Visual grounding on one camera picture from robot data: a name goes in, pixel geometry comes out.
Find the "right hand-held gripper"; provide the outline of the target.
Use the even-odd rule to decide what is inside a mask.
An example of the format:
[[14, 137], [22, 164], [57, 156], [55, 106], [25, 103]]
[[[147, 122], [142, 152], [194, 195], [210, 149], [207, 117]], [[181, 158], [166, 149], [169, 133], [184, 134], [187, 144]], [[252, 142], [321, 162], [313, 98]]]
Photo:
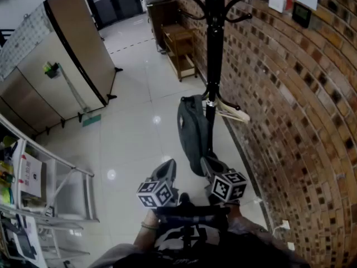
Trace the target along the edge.
[[209, 185], [205, 193], [210, 205], [239, 201], [247, 187], [243, 174], [212, 157], [201, 158], [201, 168]]

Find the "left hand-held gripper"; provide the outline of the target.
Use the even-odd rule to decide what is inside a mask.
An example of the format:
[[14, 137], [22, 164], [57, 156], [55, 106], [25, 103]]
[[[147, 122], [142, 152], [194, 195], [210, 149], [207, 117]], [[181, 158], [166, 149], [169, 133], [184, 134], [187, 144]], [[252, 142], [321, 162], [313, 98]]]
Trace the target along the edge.
[[174, 207], [179, 198], [178, 189], [173, 187], [175, 179], [176, 161], [169, 159], [140, 184], [136, 196], [146, 208]]

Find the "dark grey bag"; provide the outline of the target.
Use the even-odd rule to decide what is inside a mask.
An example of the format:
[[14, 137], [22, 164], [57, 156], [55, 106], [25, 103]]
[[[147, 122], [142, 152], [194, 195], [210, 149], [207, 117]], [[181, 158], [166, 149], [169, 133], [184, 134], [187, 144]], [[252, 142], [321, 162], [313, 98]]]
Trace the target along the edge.
[[213, 126], [206, 118], [202, 96], [182, 97], [177, 110], [177, 128], [182, 149], [190, 168], [197, 176], [204, 176], [202, 157], [213, 157]]

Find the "black metal coat rack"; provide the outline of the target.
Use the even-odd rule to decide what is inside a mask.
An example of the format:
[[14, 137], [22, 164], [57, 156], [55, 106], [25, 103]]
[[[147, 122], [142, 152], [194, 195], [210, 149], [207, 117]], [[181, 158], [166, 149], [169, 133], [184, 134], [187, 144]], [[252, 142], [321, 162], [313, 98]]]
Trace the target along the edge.
[[192, 14], [181, 12], [182, 15], [193, 20], [206, 20], [207, 23], [207, 86], [202, 97], [208, 99], [206, 102], [206, 118], [214, 125], [216, 114], [216, 100], [233, 109], [240, 110], [239, 106], [224, 100], [220, 93], [220, 77], [223, 58], [224, 44], [224, 24], [225, 22], [238, 23], [251, 19], [251, 14], [243, 15], [239, 18], [231, 19], [228, 12], [236, 3], [243, 0], [231, 0], [225, 4], [225, 0], [193, 0], [202, 10], [203, 16], [196, 17]]

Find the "person's right forearm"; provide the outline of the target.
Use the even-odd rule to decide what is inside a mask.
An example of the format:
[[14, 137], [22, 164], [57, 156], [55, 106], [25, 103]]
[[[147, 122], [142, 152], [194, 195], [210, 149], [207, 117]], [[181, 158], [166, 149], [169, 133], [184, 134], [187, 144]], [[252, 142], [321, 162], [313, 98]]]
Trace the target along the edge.
[[238, 230], [248, 230], [250, 228], [250, 221], [243, 217], [240, 211], [239, 204], [226, 204], [226, 207], [230, 209], [230, 212], [227, 216], [228, 225], [230, 228], [236, 228]]

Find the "person's left forearm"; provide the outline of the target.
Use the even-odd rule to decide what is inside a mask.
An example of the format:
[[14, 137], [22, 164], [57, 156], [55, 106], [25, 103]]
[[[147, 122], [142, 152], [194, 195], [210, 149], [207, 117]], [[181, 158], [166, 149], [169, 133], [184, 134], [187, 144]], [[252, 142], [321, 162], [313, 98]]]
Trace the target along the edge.
[[156, 214], [153, 210], [149, 210], [141, 223], [141, 228], [133, 244], [143, 251], [152, 249], [159, 225], [160, 221]]

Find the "grey metal shelf rack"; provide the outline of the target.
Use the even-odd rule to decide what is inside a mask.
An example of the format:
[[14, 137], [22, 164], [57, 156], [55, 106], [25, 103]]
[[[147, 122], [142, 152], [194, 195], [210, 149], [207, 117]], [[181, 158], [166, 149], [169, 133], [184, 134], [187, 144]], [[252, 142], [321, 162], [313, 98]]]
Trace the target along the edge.
[[[93, 174], [62, 159], [26, 136], [0, 114], [0, 141], [17, 139], [13, 154], [14, 204], [0, 203], [0, 267], [74, 268], [88, 252], [66, 243], [83, 224], [95, 223], [91, 197]], [[41, 195], [20, 191], [20, 158], [28, 153], [42, 162]]]

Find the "person's black shoe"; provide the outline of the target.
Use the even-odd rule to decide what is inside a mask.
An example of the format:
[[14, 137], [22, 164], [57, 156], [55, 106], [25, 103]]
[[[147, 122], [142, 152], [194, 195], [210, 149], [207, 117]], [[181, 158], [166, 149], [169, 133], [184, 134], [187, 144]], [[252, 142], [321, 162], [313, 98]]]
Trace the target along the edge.
[[179, 198], [179, 206], [181, 207], [192, 207], [194, 204], [191, 202], [190, 197], [187, 193], [182, 193]]

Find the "person's black printed shirt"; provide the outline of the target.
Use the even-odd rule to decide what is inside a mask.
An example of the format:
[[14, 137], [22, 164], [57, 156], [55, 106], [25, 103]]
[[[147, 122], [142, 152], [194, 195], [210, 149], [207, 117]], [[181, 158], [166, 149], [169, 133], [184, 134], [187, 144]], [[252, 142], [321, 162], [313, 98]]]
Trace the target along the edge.
[[89, 268], [311, 268], [265, 228], [245, 217], [227, 229], [206, 223], [191, 226], [191, 246], [184, 246], [183, 226], [160, 226], [148, 248], [121, 243]]

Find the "cream wooden clothes hanger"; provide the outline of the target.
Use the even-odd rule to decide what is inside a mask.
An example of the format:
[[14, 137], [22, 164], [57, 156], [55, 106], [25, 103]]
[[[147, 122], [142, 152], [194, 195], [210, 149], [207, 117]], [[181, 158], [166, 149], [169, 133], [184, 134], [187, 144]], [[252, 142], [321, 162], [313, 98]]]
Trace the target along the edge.
[[234, 107], [225, 104], [220, 99], [218, 99], [217, 105], [219, 109], [215, 111], [216, 115], [246, 124], [250, 122], [250, 116], [241, 109], [235, 109]]

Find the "green head floor mop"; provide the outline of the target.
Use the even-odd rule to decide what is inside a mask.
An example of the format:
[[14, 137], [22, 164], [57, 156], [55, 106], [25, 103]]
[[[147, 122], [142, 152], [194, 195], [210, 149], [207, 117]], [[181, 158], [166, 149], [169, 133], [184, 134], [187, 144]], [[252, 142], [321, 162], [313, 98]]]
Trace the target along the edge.
[[102, 117], [101, 114], [97, 114], [94, 116], [92, 113], [90, 113], [90, 108], [86, 105], [86, 103], [82, 99], [81, 95], [74, 87], [73, 83], [67, 77], [67, 75], [64, 72], [60, 63], [58, 63], [58, 67], [59, 67], [59, 70], [60, 70], [62, 76], [64, 77], [72, 95], [74, 96], [76, 102], [78, 103], [79, 107], [81, 108], [81, 112], [77, 113], [79, 122], [82, 123], [83, 127], [89, 126], [95, 122], [99, 122]]

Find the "white paper sign red marks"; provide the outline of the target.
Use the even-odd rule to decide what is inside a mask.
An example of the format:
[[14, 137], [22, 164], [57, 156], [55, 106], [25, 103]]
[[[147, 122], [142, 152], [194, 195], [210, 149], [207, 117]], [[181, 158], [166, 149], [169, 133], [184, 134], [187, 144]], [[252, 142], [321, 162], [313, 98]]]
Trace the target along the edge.
[[41, 170], [42, 162], [28, 153], [23, 153], [20, 158], [20, 174], [18, 178], [20, 191], [34, 197], [41, 195]]

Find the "wooden shelf cart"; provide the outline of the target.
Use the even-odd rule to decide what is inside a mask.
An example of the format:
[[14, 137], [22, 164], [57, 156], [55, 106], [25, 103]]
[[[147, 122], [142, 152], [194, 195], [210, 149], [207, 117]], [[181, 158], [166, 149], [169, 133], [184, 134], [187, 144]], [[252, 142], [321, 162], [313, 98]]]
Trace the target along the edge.
[[197, 78], [195, 64], [194, 28], [184, 28], [179, 24], [162, 26], [168, 61], [172, 66], [179, 82], [194, 76]]

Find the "yellow green packets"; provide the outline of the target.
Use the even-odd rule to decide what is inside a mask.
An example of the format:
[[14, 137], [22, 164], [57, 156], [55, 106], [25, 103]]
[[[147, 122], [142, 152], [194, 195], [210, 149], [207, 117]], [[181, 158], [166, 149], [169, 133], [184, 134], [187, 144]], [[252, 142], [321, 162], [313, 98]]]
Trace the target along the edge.
[[13, 154], [17, 148], [17, 139], [5, 135], [0, 141], [0, 203], [14, 204], [12, 186], [16, 182]]

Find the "beige folding partition screen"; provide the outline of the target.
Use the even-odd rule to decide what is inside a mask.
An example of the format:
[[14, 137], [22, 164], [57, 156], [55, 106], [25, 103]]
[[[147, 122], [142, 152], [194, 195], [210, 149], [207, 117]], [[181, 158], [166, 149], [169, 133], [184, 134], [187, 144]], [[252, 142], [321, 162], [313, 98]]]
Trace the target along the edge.
[[44, 0], [0, 45], [0, 115], [28, 136], [95, 121], [118, 72], [85, 0]]

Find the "green and black holder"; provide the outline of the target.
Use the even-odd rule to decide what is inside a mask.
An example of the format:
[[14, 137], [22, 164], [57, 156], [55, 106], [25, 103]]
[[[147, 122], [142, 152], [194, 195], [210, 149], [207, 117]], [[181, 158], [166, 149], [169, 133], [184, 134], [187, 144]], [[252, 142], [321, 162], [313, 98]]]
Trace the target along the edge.
[[51, 64], [50, 62], [47, 62], [43, 64], [42, 69], [50, 79], [56, 78], [59, 76], [59, 64], [54, 63]]

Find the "dark wooden cabinet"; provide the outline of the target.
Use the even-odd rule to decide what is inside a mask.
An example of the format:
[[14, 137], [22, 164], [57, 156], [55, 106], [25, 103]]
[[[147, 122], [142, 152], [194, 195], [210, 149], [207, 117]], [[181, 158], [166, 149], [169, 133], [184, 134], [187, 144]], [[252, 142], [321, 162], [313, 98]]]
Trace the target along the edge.
[[165, 53], [165, 42], [162, 28], [173, 25], [178, 21], [177, 0], [148, 0], [147, 1], [148, 21], [151, 24], [153, 36], [155, 38], [156, 49], [160, 53]]

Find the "black glass door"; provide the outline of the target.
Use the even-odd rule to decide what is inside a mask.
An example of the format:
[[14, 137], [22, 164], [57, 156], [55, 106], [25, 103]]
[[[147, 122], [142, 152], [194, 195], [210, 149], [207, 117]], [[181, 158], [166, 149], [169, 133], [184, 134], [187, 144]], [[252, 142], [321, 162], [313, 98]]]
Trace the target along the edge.
[[140, 0], [86, 0], [98, 29], [143, 13]]

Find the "black chest mount bar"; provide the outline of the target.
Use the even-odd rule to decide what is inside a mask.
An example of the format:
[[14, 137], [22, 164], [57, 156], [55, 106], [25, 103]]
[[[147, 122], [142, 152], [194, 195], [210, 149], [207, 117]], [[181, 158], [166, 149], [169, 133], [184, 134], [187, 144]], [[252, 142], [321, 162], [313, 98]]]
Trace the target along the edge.
[[226, 216], [230, 213], [230, 208], [213, 206], [176, 206], [176, 207], [159, 207], [155, 210], [156, 216], [163, 221], [168, 219], [188, 220], [206, 220], [207, 217]]

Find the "black wall display device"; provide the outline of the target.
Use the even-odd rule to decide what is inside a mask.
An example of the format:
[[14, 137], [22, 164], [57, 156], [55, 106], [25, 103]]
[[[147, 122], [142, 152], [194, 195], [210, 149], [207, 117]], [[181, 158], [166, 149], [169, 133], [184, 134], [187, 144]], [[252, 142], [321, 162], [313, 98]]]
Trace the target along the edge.
[[311, 20], [312, 11], [295, 2], [293, 4], [292, 19], [303, 28], [308, 28]]

